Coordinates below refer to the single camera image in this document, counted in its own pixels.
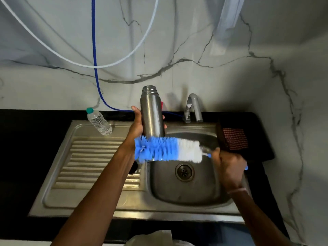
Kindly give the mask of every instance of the blue bristles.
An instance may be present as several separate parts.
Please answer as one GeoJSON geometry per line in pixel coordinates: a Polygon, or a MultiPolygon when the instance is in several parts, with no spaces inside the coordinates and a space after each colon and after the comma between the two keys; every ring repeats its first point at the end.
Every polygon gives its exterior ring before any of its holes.
{"type": "Polygon", "coordinates": [[[140,163],[145,161],[169,161],[177,160],[179,156],[178,140],[174,137],[150,137],[140,136],[134,139],[135,160],[140,163]]]}

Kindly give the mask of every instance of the bracelet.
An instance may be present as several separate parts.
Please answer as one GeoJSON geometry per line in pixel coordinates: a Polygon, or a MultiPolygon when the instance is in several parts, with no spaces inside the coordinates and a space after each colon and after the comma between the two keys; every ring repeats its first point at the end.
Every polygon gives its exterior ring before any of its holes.
{"type": "Polygon", "coordinates": [[[236,192],[243,192],[243,191],[246,191],[247,192],[246,187],[238,188],[238,189],[234,189],[234,190],[228,191],[227,194],[232,194],[232,193],[236,193],[236,192]]]}

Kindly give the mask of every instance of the red cloth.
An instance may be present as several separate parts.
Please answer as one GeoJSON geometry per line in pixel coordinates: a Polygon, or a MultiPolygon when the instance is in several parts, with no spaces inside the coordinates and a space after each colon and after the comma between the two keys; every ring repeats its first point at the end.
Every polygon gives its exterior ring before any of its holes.
{"type": "Polygon", "coordinates": [[[230,150],[241,150],[248,148],[247,137],[241,128],[224,128],[224,137],[230,150]]]}

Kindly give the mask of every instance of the white bristles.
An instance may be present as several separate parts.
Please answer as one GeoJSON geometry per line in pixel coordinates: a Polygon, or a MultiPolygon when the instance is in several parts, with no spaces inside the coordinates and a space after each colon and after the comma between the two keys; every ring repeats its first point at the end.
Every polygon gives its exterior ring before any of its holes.
{"type": "Polygon", "coordinates": [[[192,161],[200,163],[203,158],[202,149],[199,146],[199,141],[191,141],[178,138],[179,145],[179,161],[192,161]]]}

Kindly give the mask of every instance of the plastic water bottle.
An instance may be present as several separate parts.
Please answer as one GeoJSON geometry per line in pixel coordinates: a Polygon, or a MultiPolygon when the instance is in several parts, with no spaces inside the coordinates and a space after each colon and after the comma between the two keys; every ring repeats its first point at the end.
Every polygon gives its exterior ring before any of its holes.
{"type": "Polygon", "coordinates": [[[113,128],[99,111],[93,108],[87,108],[87,113],[90,123],[92,123],[102,135],[110,135],[112,133],[113,128]]]}

